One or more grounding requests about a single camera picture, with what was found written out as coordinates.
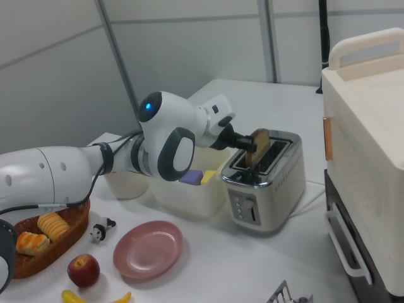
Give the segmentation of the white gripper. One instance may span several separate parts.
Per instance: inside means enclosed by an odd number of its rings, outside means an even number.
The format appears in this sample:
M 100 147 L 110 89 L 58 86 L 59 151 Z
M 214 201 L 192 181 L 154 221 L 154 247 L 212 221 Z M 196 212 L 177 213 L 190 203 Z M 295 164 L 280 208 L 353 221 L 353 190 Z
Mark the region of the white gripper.
M 206 116 L 206 123 L 201 137 L 196 140 L 198 147 L 210 147 L 220 136 L 220 141 L 226 147 L 249 151 L 254 149 L 254 138 L 235 132 L 230 124 L 235 113 L 224 94 L 217 95 L 201 104 L 199 108 Z

